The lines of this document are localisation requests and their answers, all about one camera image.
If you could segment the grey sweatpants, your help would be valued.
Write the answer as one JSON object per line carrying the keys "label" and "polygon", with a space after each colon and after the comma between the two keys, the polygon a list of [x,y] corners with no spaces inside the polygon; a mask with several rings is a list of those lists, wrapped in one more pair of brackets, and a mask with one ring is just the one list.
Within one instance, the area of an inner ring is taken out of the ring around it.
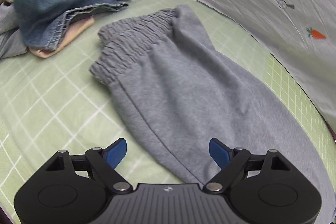
{"label": "grey sweatpants", "polygon": [[320,192],[317,223],[335,218],[335,191],[306,132],[263,82],[214,48],[189,6],[122,19],[98,35],[102,52],[90,71],[157,162],[204,184],[219,170],[212,138],[255,154],[274,148]]}

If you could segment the green grid table mat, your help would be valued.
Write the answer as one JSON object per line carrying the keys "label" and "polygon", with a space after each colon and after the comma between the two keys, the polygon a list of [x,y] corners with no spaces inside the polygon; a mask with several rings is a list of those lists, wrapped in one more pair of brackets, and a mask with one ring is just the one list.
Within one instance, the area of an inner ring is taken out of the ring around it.
{"label": "green grid table mat", "polygon": [[158,10],[189,5],[202,21],[217,51],[264,82],[290,110],[317,149],[335,181],[335,141],[326,123],[286,69],[248,32],[195,0],[131,0],[126,10],[99,14],[93,26],[47,59],[30,53],[1,61],[1,208],[13,223],[19,218],[14,196],[57,150],[83,154],[127,141],[118,172],[129,182],[176,183],[126,131],[110,95],[90,74],[98,59],[98,30],[105,24]]}

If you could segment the grey hoodie garment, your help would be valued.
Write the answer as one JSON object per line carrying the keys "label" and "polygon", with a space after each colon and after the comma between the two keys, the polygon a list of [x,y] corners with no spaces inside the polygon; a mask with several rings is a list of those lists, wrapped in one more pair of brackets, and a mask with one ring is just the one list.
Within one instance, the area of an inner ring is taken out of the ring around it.
{"label": "grey hoodie garment", "polygon": [[1,59],[15,57],[27,53],[27,47],[18,27],[14,5],[9,2],[1,3]]}

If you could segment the beige garment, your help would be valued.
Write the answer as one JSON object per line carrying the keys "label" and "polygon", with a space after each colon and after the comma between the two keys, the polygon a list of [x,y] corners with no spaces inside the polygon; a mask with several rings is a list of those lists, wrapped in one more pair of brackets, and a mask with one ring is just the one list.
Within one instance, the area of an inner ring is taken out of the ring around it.
{"label": "beige garment", "polygon": [[[13,0],[1,0],[2,2],[9,2],[13,4]],[[89,5],[85,7],[78,7],[66,11],[64,14],[56,18],[55,23],[51,24],[51,30],[54,32],[51,34],[51,38],[45,38],[47,41],[42,46],[32,45],[28,46],[24,42],[24,37],[19,28],[23,43],[27,47],[27,51],[31,51],[34,55],[41,58],[50,57],[59,51],[61,51],[65,46],[72,42],[76,37],[78,37],[83,31],[95,23],[93,18],[94,14],[101,12],[116,12],[122,10],[126,3],[97,3],[95,5]]]}

